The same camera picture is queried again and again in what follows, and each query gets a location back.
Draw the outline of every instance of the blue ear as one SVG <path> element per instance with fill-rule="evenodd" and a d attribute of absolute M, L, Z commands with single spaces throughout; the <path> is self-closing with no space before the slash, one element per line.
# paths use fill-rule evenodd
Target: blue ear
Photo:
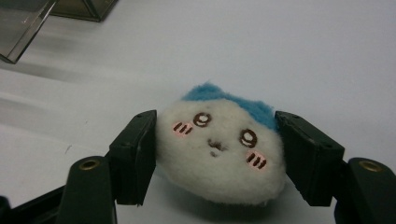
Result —
<path fill-rule="evenodd" d="M 189 91 L 182 100 L 185 101 L 209 101 L 226 99 L 237 103 L 245 109 L 251 117 L 257 122 L 266 126 L 268 129 L 276 131 L 276 120 L 271 106 L 261 101 L 250 101 L 241 97 L 233 96 L 230 93 L 222 91 L 218 86 L 211 83 L 205 83 Z"/>

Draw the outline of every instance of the white plush toy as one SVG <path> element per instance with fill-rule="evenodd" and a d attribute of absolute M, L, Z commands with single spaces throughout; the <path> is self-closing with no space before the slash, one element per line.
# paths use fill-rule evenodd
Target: white plush toy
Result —
<path fill-rule="evenodd" d="M 206 83 L 157 120 L 157 160 L 168 178 L 215 203 L 260 204 L 285 183 L 272 108 Z"/>

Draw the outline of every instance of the white table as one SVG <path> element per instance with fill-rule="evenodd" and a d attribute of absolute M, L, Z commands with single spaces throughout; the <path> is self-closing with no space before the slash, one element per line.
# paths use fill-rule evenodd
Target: white table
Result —
<path fill-rule="evenodd" d="M 120 0 L 103 23 L 49 17 L 16 65 L 0 63 L 0 194 L 13 207 L 105 155 L 136 114 L 194 85 L 298 114 L 396 170 L 396 2 Z M 119 223 L 334 223 L 289 182 L 267 207 L 205 202 L 159 171 Z"/>

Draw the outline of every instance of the brown eye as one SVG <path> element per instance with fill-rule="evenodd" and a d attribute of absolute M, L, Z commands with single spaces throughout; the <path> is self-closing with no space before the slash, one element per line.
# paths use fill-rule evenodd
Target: brown eye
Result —
<path fill-rule="evenodd" d="M 204 128 L 207 126 L 210 120 L 212 120 L 212 116 L 210 116 L 210 114 L 199 113 L 195 115 L 193 122 L 196 126 Z"/>
<path fill-rule="evenodd" d="M 245 129 L 241 132 L 239 136 L 239 142 L 245 147 L 253 148 L 257 144 L 257 136 L 250 129 Z"/>

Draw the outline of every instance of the plush toy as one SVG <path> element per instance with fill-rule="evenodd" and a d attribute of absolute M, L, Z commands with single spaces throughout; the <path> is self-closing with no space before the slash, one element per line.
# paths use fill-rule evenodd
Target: plush toy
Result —
<path fill-rule="evenodd" d="M 260 204 L 285 183 L 270 106 L 206 83 L 158 117 L 157 161 L 175 184 L 215 203 Z"/>

